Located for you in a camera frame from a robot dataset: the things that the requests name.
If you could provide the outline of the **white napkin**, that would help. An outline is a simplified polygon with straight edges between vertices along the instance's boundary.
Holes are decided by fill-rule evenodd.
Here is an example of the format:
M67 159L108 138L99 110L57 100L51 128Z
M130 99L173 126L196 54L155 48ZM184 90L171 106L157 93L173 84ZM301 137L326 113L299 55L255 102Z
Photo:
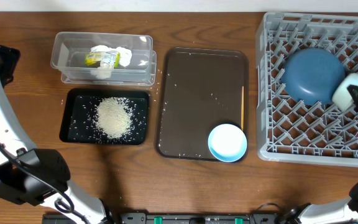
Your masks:
M97 45L95 47L91 48L91 52L110 52L110 51L117 51L120 53L120 59L119 64L116 68L119 67L126 67L130 64L131 58L132 58L132 51L129 49L126 49L124 47L117 47L117 48L111 48L106 45ZM99 64L91 65L89 67L96 67L95 70L91 71L91 74L94 75L97 79L104 80L111 77L111 73L114 69L105 69L105 68L99 68Z

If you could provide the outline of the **yellow snack wrapper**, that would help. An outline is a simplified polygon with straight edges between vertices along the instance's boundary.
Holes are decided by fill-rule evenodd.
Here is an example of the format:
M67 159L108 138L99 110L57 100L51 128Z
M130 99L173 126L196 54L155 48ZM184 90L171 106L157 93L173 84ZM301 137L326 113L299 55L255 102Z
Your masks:
M85 55L85 65L91 66L99 64L99 68L114 69L119 64L120 53L117 51L110 52L91 52Z

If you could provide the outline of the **wooden chopstick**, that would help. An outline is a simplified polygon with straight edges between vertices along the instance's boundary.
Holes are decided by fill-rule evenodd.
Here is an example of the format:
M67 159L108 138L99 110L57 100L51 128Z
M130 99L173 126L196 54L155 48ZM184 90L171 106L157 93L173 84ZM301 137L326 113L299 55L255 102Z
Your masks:
M244 132L244 86L241 92L241 129Z

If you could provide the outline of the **light blue bowl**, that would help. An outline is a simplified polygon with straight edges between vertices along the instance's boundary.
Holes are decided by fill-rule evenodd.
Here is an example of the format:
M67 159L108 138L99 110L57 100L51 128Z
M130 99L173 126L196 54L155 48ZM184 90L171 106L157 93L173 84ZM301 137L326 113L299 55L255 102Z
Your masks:
M247 152L248 142L243 130L234 124L220 124L208 136L210 153L221 162L236 162Z

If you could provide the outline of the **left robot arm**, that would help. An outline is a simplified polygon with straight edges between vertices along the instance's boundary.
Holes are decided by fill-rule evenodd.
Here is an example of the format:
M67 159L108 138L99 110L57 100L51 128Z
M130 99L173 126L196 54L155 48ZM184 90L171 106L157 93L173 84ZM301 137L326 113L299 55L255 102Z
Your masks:
M41 149L24 131L4 92L21 54L0 45L0 198L59 212L55 223L113 223L104 203L71 180L63 156Z

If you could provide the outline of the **green bowl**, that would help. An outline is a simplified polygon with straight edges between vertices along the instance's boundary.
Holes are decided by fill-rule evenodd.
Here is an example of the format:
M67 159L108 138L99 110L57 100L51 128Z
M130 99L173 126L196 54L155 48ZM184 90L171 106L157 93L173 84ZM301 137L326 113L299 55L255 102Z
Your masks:
M353 104L352 96L347 89L350 85L358 86L358 73L349 74L333 94L332 101L341 111L347 110Z

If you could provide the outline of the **dark blue plate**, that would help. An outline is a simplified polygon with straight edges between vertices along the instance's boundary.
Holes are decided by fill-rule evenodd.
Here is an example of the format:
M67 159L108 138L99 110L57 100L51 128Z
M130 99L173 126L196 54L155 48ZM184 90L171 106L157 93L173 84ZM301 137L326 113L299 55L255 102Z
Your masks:
M300 50L291 55L284 65L281 82L295 101L306 105L316 102L331 104L332 97L345 78L341 61L331 52L318 48Z

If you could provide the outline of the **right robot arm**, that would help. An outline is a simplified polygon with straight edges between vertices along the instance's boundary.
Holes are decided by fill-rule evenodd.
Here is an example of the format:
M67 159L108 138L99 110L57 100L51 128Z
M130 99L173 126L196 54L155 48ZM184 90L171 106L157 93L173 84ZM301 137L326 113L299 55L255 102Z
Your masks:
M347 90L358 109L358 86L349 85ZM351 188L348 198L321 205L307 203L295 207L279 218L277 223L358 223L358 183Z

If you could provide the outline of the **pile of white rice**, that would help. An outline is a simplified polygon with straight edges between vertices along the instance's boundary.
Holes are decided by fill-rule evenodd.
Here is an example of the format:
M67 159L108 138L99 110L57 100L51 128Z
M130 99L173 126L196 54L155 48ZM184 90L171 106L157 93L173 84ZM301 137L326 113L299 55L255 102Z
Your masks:
M95 144L142 144L147 109L145 98L77 96L65 139Z

